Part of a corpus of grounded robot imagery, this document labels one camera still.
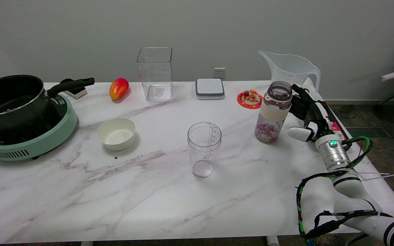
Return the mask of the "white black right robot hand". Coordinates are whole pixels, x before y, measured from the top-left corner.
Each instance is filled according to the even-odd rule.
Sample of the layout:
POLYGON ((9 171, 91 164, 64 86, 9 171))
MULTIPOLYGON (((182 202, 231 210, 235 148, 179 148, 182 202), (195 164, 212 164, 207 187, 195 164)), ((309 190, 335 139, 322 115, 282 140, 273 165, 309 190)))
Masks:
POLYGON ((324 103, 315 100, 309 94, 309 90, 297 84, 291 86, 295 92, 291 100, 289 112, 303 121, 303 127, 290 127, 287 134, 298 141, 315 142, 326 135, 334 135, 332 123, 324 103))

